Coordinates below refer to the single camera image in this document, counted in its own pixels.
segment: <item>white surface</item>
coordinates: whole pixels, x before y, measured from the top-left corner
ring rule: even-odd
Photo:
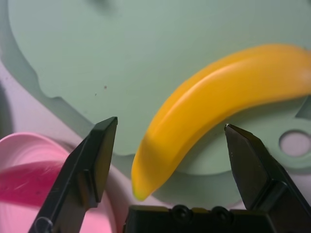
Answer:
[[[77,146],[82,141],[76,133],[25,91],[8,73],[2,63],[0,63],[0,86],[4,90],[9,105],[14,132],[41,133],[73,146]],[[310,204],[311,174],[291,175],[291,177]],[[132,195],[130,180],[113,166],[109,172],[106,189],[114,209],[118,231],[121,232],[128,205],[138,202]],[[149,197],[140,204],[163,205],[153,197]],[[244,205],[240,202],[229,208],[241,209],[244,208]]]
[[[286,132],[280,139],[280,147],[289,156],[302,156],[311,150],[311,137],[303,132]]]

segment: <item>banana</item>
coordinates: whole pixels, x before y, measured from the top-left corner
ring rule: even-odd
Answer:
[[[171,176],[191,147],[216,124],[253,106],[311,94],[311,53],[272,44],[205,67],[161,106],[132,165],[134,196],[144,200]]]

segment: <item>black plastic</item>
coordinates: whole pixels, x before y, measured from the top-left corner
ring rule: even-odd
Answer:
[[[29,233],[79,232],[85,212],[101,201],[116,126],[116,117],[98,123],[69,155]],[[264,144],[233,125],[226,125],[225,134],[232,173],[247,210],[134,205],[123,232],[311,233],[310,206]]]
[[[232,173],[247,210],[131,206],[124,232],[311,233],[310,206],[260,139],[233,125],[226,125],[225,134]]]
[[[78,233],[89,208],[101,201],[118,120],[96,124],[69,155],[29,233]]]

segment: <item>toy banana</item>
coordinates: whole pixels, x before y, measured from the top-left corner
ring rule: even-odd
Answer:
[[[191,147],[216,124],[253,106],[311,94],[311,53],[263,45],[225,57],[181,84],[161,106],[132,165],[144,200],[171,176]]]

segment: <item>pink plate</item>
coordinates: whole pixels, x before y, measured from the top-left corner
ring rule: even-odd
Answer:
[[[35,133],[13,133],[0,140],[0,170],[39,161],[63,162],[69,152]],[[0,202],[0,233],[27,233],[38,208]],[[115,233],[116,224],[106,193],[97,209],[86,213],[80,233]]]

